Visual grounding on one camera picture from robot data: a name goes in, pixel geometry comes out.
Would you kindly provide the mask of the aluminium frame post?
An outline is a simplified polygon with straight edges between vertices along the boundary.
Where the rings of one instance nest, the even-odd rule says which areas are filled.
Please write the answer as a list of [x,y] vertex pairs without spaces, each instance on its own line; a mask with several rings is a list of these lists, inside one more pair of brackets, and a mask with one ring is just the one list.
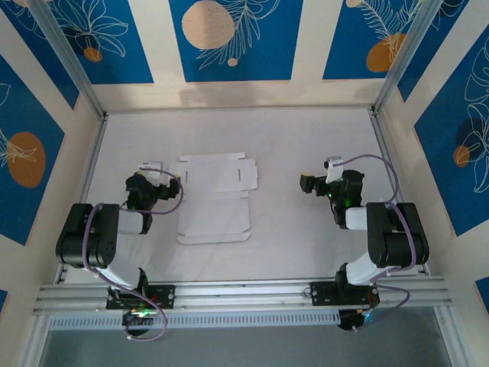
[[25,1],[51,48],[57,55],[59,61],[62,63],[65,71],[70,76],[70,79],[73,81],[76,88],[83,94],[85,100],[95,115],[101,122],[104,122],[106,112],[95,94],[83,66],[79,62],[79,59],[70,46],[69,41],[66,39],[65,34],[55,19],[53,13],[49,9],[47,3],[44,0]]
[[432,20],[437,15],[443,0],[423,0],[408,30],[404,42],[396,55],[391,68],[388,70],[385,81],[372,107],[373,117],[377,117],[382,111],[395,87],[400,81],[410,61],[428,31]]

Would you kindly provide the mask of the aluminium frame cross rail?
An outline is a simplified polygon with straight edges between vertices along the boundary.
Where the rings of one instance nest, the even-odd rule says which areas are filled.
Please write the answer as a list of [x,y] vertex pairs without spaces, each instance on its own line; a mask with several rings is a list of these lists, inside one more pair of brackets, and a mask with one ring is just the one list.
[[[312,279],[274,281],[176,282],[173,312],[225,312],[311,310],[320,300],[310,287]],[[384,278],[374,292],[380,308],[393,307],[410,294],[406,307],[453,305],[441,276],[393,276]],[[34,315],[105,312],[107,286],[94,284],[47,284],[40,287]]]

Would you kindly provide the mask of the white and teal paper box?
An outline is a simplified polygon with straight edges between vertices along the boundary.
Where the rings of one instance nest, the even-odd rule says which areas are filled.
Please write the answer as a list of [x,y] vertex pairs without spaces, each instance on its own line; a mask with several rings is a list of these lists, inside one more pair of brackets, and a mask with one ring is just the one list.
[[257,189],[257,165],[244,152],[182,155],[170,165],[183,185],[177,210],[182,245],[244,242],[251,234],[249,194]]

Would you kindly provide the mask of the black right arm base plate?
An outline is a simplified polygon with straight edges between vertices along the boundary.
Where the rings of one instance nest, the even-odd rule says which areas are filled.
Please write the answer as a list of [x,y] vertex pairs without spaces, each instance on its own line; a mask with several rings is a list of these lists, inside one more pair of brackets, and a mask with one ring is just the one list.
[[319,281],[310,284],[313,306],[368,306],[380,303],[377,289],[367,285],[340,284],[334,281]]

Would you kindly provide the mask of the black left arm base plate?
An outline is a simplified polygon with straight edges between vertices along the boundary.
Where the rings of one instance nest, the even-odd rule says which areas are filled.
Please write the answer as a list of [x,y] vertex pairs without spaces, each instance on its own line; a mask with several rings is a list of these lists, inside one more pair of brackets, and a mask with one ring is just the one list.
[[[141,289],[142,294],[160,306],[162,309],[173,309],[173,303],[175,301],[174,285],[148,285],[143,286]],[[120,291],[116,289],[108,288],[108,296],[106,300],[105,308],[107,310],[139,310],[150,309],[154,307],[147,301],[135,297],[129,294],[127,291]]]

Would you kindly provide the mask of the aluminium frame leg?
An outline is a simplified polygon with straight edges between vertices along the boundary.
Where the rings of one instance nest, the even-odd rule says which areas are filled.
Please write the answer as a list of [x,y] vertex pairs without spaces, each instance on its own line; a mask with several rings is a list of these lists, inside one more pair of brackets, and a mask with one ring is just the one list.
[[32,316],[17,367],[39,367],[50,329],[50,316]]
[[455,308],[440,306],[434,307],[434,311],[452,367],[473,367]]

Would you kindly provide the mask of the blue floral wall panel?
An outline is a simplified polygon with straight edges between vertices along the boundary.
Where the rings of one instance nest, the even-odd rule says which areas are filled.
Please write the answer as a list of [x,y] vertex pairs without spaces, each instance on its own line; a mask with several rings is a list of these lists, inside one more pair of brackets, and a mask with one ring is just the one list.
[[415,124],[456,235],[489,219],[489,33]]
[[79,90],[44,36],[28,4],[25,0],[0,0],[0,9],[3,10],[31,53],[44,68],[67,104],[74,109]]
[[91,83],[153,82],[128,0],[52,0],[48,6]]
[[324,80],[384,78],[423,0],[344,0]]
[[0,234],[25,245],[64,132],[0,56]]
[[404,102],[408,100],[468,2],[469,0],[443,0],[441,3],[431,25],[397,84]]
[[169,0],[185,81],[290,80],[303,0]]

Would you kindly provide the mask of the aluminium table side rail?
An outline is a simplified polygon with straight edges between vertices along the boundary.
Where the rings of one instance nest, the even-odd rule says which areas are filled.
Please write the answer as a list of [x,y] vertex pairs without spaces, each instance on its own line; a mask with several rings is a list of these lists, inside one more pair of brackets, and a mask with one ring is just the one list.
[[93,174],[94,174],[94,171],[96,168],[96,162],[98,160],[99,152],[100,152],[102,142],[103,142],[103,138],[105,135],[107,122],[108,122],[108,115],[105,115],[103,120],[101,121],[100,126],[99,126],[99,130],[98,130],[97,135],[96,135],[95,144],[93,145],[91,154],[89,156],[89,163],[88,163],[88,166],[86,168],[85,175],[83,177],[83,185],[82,185],[82,189],[81,189],[81,194],[79,195],[79,199],[78,199],[78,201],[80,203],[86,202],[86,199],[88,197],[89,188],[91,186]]
[[[374,108],[370,107],[368,113],[371,119],[371,124],[375,133],[375,137],[377,139],[377,144],[381,152],[381,156],[387,161],[389,161],[393,165],[393,167],[395,167],[394,156],[391,154],[391,149],[388,144],[386,135],[384,134],[384,130],[381,126],[381,123],[379,122],[377,116],[374,114]],[[394,190],[395,187],[397,187],[397,194],[396,194],[395,201],[404,202],[405,201],[404,192],[402,190],[400,183],[398,183],[398,185],[395,184],[394,175],[390,170],[390,168],[387,168],[386,172],[387,172],[387,176],[389,177],[391,188]]]

